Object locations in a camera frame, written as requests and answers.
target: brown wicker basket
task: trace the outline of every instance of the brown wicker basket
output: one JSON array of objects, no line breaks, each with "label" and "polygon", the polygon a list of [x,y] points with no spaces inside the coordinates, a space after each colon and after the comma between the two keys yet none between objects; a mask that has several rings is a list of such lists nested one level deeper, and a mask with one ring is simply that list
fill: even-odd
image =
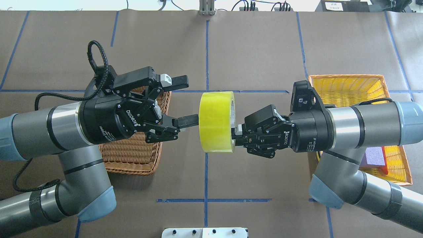
[{"label": "brown wicker basket", "polygon": [[[144,87],[134,89],[142,92]],[[162,112],[167,114],[171,92],[164,92],[157,98]],[[162,143],[145,141],[144,132],[137,132],[131,138],[99,145],[106,170],[112,173],[150,175],[157,169],[162,152]]]}]

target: wicker basket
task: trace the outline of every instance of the wicker basket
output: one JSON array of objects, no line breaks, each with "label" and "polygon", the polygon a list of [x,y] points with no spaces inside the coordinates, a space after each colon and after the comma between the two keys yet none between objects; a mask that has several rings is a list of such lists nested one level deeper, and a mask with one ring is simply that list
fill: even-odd
[{"label": "wicker basket", "polygon": [[[308,79],[324,104],[335,104],[337,107],[351,106],[362,101],[389,97],[382,75],[310,75]],[[400,186],[411,185],[412,177],[404,148],[402,146],[387,146],[385,147],[385,155],[387,175],[380,169],[361,170]]]},{"label": "wicker basket", "polygon": [[[133,92],[142,92],[144,87]],[[171,92],[164,92],[157,98],[163,113],[168,113]],[[112,173],[150,175],[160,161],[162,143],[145,141],[144,132],[137,132],[131,138],[99,145],[106,170]]]}]

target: tape roll core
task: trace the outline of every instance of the tape roll core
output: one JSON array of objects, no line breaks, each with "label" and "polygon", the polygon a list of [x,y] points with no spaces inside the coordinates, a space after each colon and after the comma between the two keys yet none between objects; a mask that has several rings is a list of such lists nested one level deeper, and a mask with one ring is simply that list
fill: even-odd
[{"label": "tape roll core", "polygon": [[203,93],[198,114],[200,141],[204,152],[228,152],[235,148],[231,128],[235,128],[233,92]]}]

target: white mounting plate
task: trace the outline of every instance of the white mounting plate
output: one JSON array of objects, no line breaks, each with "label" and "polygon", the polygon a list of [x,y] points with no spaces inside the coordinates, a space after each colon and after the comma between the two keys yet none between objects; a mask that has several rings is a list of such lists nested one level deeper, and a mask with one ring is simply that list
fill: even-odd
[{"label": "white mounting plate", "polygon": [[167,228],[163,231],[162,238],[248,238],[248,232],[242,227]]}]

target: yellow basket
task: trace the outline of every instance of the yellow basket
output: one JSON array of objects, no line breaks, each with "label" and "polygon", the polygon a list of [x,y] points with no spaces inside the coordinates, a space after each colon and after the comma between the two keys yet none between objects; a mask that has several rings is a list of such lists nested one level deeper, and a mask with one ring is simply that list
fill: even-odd
[{"label": "yellow basket", "polygon": [[[308,79],[324,104],[335,104],[337,107],[389,97],[382,75],[309,75]],[[400,186],[411,185],[412,177],[404,148],[402,146],[386,146],[385,155],[387,175],[380,169],[361,169],[361,171]]]}]

